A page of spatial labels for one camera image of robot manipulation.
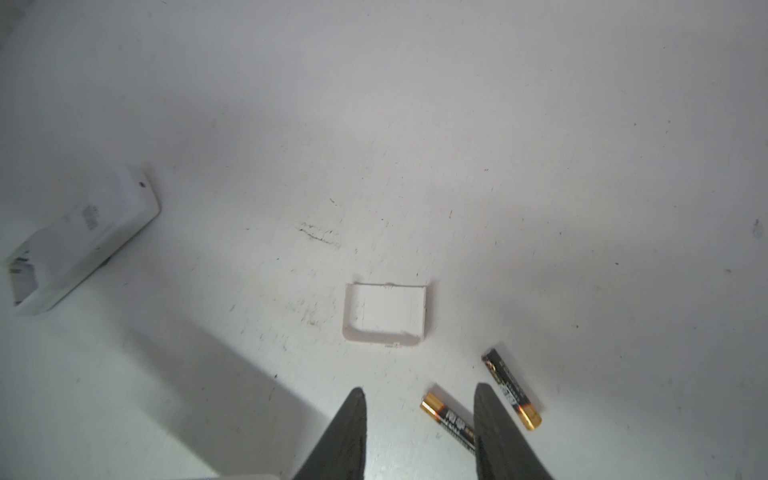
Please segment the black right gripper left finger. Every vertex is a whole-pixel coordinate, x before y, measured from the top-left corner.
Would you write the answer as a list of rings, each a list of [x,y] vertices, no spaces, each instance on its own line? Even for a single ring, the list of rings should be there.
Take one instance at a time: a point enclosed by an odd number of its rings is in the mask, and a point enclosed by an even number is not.
[[[355,387],[294,475],[294,479],[363,479],[366,440],[366,397],[361,387]]]

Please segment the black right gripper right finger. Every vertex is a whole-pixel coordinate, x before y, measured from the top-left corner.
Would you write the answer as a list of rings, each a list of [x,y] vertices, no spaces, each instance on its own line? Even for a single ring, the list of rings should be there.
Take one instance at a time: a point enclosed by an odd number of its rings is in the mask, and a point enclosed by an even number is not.
[[[475,388],[475,463],[480,480],[552,480],[493,388]]]

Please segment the black gold AAA battery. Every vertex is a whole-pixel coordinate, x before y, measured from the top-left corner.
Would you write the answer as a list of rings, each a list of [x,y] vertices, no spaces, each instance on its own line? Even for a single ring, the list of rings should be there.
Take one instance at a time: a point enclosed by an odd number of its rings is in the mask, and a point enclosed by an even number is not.
[[[529,431],[536,430],[541,425],[542,418],[501,355],[496,349],[491,348],[481,356],[481,359],[523,426]]]
[[[446,405],[433,392],[428,392],[422,398],[420,408],[452,435],[465,449],[475,454],[475,432],[455,410]]]

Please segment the white battery cover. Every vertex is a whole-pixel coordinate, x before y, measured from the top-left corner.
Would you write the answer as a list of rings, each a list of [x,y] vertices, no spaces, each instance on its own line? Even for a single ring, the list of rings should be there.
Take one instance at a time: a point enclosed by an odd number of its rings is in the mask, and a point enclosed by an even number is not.
[[[346,285],[342,335],[350,342],[419,345],[426,336],[426,285]]]

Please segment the small white remote control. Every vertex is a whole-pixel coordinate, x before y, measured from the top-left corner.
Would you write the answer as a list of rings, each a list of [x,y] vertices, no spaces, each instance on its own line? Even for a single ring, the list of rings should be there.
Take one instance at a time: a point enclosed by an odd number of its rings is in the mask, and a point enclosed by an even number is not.
[[[5,260],[13,311],[53,308],[160,213],[145,173],[124,165],[66,215],[34,232]]]

